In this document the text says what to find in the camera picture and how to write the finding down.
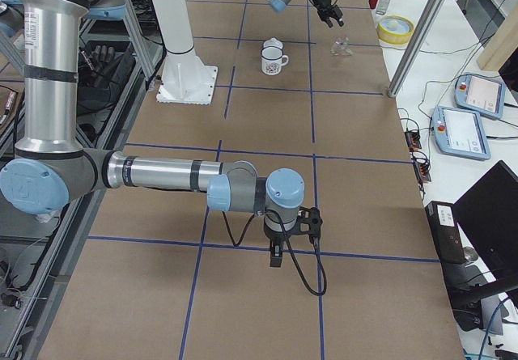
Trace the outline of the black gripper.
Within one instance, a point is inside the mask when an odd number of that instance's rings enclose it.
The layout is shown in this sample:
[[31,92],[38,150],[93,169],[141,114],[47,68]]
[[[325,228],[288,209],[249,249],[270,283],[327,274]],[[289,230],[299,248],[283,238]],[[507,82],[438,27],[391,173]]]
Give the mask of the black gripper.
[[312,0],[313,6],[316,8],[317,13],[322,17],[322,21],[325,22],[329,28],[333,26],[330,17],[333,17],[339,27],[344,26],[343,13],[339,6],[334,6],[331,0]]
[[270,241],[270,267],[280,268],[282,266],[282,246],[286,240],[285,233],[265,226],[265,235]]

